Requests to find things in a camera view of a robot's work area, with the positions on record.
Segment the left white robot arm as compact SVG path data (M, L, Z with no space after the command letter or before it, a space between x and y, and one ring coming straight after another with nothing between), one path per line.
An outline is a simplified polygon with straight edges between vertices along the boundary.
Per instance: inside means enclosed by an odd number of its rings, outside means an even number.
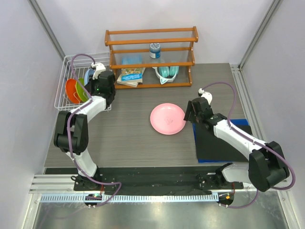
M85 185L90 190L97 190L102 179L97 176L98 166L88 151L88 124L96 115L111 106L116 94L114 83L113 72L100 73L97 79L91 79L85 85L91 98L71 111L60 111L57 117L54 145L74 162L78 174L86 178Z

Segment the pink plate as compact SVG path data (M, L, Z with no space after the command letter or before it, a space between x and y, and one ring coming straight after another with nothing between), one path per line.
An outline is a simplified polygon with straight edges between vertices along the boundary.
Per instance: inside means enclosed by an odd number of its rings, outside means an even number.
M183 109L175 104L163 103L150 114L150 123L155 131L163 135L174 135L183 130L186 121Z

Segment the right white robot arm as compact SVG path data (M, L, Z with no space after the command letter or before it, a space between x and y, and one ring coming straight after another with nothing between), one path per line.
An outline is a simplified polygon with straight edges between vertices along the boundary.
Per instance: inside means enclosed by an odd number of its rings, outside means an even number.
M189 101L184 120L193 124L198 162L225 163L215 176L218 187L243 182L265 192L290 176L278 143L256 139L226 116L215 114L207 99Z

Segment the light blue plate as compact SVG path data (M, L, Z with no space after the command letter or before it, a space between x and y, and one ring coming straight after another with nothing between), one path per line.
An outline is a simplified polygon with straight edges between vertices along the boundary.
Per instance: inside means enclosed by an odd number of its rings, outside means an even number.
M94 73L95 73L95 70L92 68L89 68L86 71L86 73L84 75L84 85L87 85L89 83L90 79L93 78Z

